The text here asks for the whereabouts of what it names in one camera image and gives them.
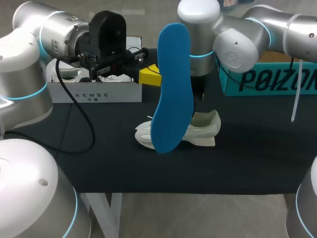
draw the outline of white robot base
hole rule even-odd
[[[317,158],[296,193],[286,218],[289,238],[317,237]]]
[[[80,196],[40,145],[0,141],[0,237],[90,238]]]

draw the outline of blue light ring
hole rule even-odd
[[[68,233],[70,232],[72,226],[74,225],[74,222],[75,222],[75,219],[76,219],[76,215],[77,215],[77,208],[78,208],[78,201],[77,201],[77,193],[76,193],[76,190],[74,189],[74,192],[75,192],[75,198],[76,198],[76,207],[75,207],[75,213],[74,213],[74,217],[73,217],[73,220],[71,221],[67,231],[65,232],[65,234],[62,236],[62,238],[66,238]]]
[[[303,222],[303,220],[302,220],[302,218],[301,218],[301,215],[299,214],[298,204],[297,204],[297,197],[298,197],[298,192],[299,192],[299,189],[300,189],[301,186],[302,186],[302,185],[300,185],[299,188],[298,188],[298,190],[297,190],[296,200],[295,200],[295,202],[296,202],[297,216],[298,216],[300,222],[302,223],[302,226],[303,226],[303,228],[305,229],[305,231],[307,232],[307,234],[308,234],[311,238],[315,238],[315,237],[312,235],[312,233],[310,233],[310,231],[307,229],[307,227],[305,226],[305,224],[304,224],[304,222]]]
[[[11,101],[16,101],[16,100],[23,100],[23,99],[27,99],[27,98],[31,98],[39,93],[41,93],[47,86],[47,82],[45,83],[45,85],[43,86],[43,88],[41,88],[39,91],[37,91],[36,93],[33,93],[31,95],[28,95],[28,96],[24,96],[24,97],[20,97],[20,98],[10,98],[10,97],[6,97],[6,96],[2,96],[0,95],[0,98],[4,98],[4,99],[7,99],[7,100],[11,100]]]
[[[211,51],[211,52],[209,52],[208,54],[201,55],[201,56],[193,56],[193,55],[189,55],[189,56],[192,57],[192,58],[203,58],[203,57],[206,57],[206,56],[211,55],[213,52],[214,52],[214,51]]]
[[[248,17],[248,18],[245,18],[245,19],[246,20],[251,20],[253,22],[256,22],[256,23],[260,24],[262,27],[264,27],[264,29],[267,31],[268,36],[269,36],[269,46],[268,47],[270,47],[270,45],[272,43],[272,37],[271,37],[271,33],[270,33],[269,29],[267,28],[267,26],[265,26],[262,22],[260,22],[259,20],[256,20],[253,17]]]
[[[53,15],[55,14],[58,14],[58,13],[61,13],[61,12],[65,12],[65,11],[53,11],[50,15],[48,15],[46,18],[45,18],[45,21],[43,22],[41,28],[40,28],[40,35],[39,35],[39,39],[40,39],[40,46],[42,48],[42,50],[49,56],[49,54],[44,50],[44,47],[43,47],[43,44],[42,44],[42,30],[43,30],[43,27],[46,23],[46,21]]]

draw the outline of yellow object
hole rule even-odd
[[[162,77],[159,74],[159,69],[155,64],[152,64],[148,68],[140,70],[139,84],[160,86],[161,81]]]

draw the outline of shoe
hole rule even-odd
[[[195,113],[182,140],[197,146],[215,146],[214,137],[219,133],[221,120],[216,110],[210,113]],[[145,147],[154,149],[151,141],[151,121],[140,124],[135,139]]]
[[[59,73],[64,83],[92,82],[87,69],[74,68],[64,62],[61,62],[59,65]],[[52,82],[59,82],[55,67],[53,67],[52,71]],[[98,79],[93,82],[133,82],[133,78],[125,74],[120,76],[110,75],[108,77],[99,76]]]

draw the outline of teal box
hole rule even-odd
[[[257,63],[245,73],[226,72],[219,69],[221,86],[225,96],[295,95],[299,62],[290,70],[289,62]],[[301,94],[317,94],[317,64],[303,62]]]

